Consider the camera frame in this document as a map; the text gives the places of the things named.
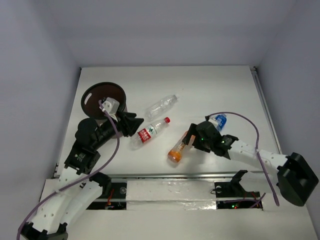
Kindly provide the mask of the clear bottle red label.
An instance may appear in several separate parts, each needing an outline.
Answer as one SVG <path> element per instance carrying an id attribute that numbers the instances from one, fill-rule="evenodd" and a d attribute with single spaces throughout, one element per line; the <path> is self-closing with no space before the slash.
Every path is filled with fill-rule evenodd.
<path id="1" fill-rule="evenodd" d="M 130 148 L 132 150 L 137 150 L 146 143 L 155 139 L 169 126 L 170 122 L 171 119 L 169 117 L 165 117 L 163 119 L 156 120 L 147 125 L 146 127 L 142 128 L 141 130 L 137 131 L 130 138 Z"/>

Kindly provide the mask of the clear bottle blue label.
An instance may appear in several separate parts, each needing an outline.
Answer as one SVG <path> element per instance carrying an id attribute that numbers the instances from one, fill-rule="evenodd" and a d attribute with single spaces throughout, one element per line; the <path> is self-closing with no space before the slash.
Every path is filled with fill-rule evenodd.
<path id="1" fill-rule="evenodd" d="M 226 123 L 227 123 L 227 116 L 223 113 L 223 114 L 218 114 L 215 116 L 214 118 L 217 122 L 217 127 L 216 129 L 221 132 L 222 129 L 225 127 Z"/>

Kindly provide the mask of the orange label plastic bottle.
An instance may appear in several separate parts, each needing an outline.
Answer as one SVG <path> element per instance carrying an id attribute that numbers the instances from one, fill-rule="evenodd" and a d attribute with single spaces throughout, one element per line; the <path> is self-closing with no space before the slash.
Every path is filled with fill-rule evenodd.
<path id="1" fill-rule="evenodd" d="M 173 163 L 178 164 L 183 156 L 192 148 L 192 144 L 195 140 L 195 136 L 192 135 L 188 144 L 183 143 L 183 139 L 186 137 L 187 132 L 178 140 L 174 147 L 168 152 L 167 157 Z"/>

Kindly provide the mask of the clear plastic bottle white cap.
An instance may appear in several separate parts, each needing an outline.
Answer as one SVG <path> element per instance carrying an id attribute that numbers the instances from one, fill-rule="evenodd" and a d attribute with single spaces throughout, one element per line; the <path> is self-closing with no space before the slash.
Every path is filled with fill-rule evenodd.
<path id="1" fill-rule="evenodd" d="M 145 117 L 151 121 L 170 110 L 178 102 L 175 94 L 167 95 L 145 110 Z"/>

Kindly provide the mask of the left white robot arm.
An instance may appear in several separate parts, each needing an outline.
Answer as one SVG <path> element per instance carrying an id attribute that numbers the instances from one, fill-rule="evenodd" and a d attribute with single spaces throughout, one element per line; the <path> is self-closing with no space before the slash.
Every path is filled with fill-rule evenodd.
<path id="1" fill-rule="evenodd" d="M 101 172 L 105 165 L 93 169 L 101 156 L 98 149 L 113 137 L 133 136 L 144 119 L 125 111 L 118 111 L 115 117 L 109 114 L 105 117 L 107 120 L 101 125 L 93 118 L 85 118 L 78 123 L 75 142 L 55 189 L 23 220 L 17 239 L 66 240 L 71 223 L 95 199 L 110 194 L 111 178 Z"/>

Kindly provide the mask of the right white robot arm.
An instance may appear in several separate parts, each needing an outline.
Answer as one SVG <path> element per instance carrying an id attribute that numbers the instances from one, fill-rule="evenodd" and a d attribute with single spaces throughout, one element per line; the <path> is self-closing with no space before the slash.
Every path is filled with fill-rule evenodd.
<path id="1" fill-rule="evenodd" d="M 182 139 L 186 145 L 228 160 L 260 168 L 270 190 L 289 203 L 303 207 L 319 183 L 305 158 L 293 152 L 276 154 L 246 144 L 233 135 L 222 135 L 209 121 L 192 123 Z"/>

